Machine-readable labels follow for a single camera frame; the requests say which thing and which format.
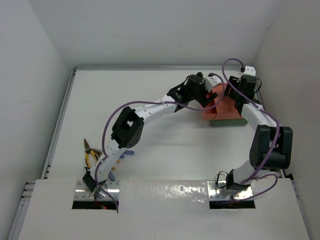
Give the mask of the salmon pull-out drawer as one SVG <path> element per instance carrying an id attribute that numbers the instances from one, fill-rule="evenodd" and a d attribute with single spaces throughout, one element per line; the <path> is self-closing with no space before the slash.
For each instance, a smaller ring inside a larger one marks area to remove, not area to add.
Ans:
<path id="1" fill-rule="evenodd" d="M 223 86 L 222 84 L 219 84 L 218 86 L 214 87 L 212 89 L 212 91 L 210 91 L 208 94 L 207 94 L 207 98 L 210 98 L 214 93 L 217 94 L 217 96 L 212 99 L 212 101 L 205 107 L 206 109 L 207 108 L 211 108 L 212 106 L 214 106 L 218 100 L 221 98 L 221 94 L 222 94 L 222 91 L 223 91 Z M 202 112 L 202 118 L 203 120 L 206 120 L 206 121 L 209 121 L 209 120 L 214 120 L 217 116 L 217 108 L 214 107 L 214 108 L 211 108 L 209 110 L 205 110 Z"/>

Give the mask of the salmon drawer box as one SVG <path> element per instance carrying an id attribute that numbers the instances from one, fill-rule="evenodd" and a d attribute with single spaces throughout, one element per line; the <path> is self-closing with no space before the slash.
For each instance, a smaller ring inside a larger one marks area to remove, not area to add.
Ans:
<path id="1" fill-rule="evenodd" d="M 235 101 L 228 96 L 224 96 L 216 106 L 217 115 L 215 120 L 243 119 L 235 108 Z"/>

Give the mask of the blue handled screwdriver top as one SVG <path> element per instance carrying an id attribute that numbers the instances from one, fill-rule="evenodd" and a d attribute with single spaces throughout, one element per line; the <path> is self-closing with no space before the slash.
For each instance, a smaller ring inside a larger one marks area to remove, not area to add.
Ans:
<path id="1" fill-rule="evenodd" d="M 124 155 L 134 155 L 135 152 L 134 152 L 133 150 L 125 150 L 125 151 L 123 152 L 123 154 L 124 154 Z"/>

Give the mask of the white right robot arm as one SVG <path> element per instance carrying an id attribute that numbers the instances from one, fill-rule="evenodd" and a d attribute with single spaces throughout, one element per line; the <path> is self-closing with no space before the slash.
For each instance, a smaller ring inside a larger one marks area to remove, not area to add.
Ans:
<path id="1" fill-rule="evenodd" d="M 291 163 L 293 130 L 265 114 L 261 102 L 254 99 L 256 83 L 257 78 L 251 75 L 230 76 L 224 93 L 235 101 L 235 109 L 255 130 L 249 160 L 227 174 L 228 191 L 245 190 L 254 178 L 285 170 Z"/>

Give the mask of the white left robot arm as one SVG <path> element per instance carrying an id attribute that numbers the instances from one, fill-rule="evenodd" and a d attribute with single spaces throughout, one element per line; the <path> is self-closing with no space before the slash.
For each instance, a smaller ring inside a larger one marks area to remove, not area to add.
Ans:
<path id="1" fill-rule="evenodd" d="M 128 149 L 133 148 L 141 139 L 144 127 L 162 116 L 176 113 L 182 109 L 189 109 L 189 103 L 196 101 L 201 105 L 200 110 L 208 106 L 218 94 L 212 92 L 220 84 L 220 80 L 210 73 L 204 76 L 201 72 L 191 74 L 179 85 L 171 88 L 160 99 L 152 101 L 138 101 L 140 107 L 132 108 L 134 101 L 117 108 L 112 116 L 117 115 L 106 141 L 105 129 L 102 134 L 102 156 L 98 162 L 86 171 L 82 180 L 90 193 L 98 189 L 101 182 L 107 180 L 118 158 Z"/>

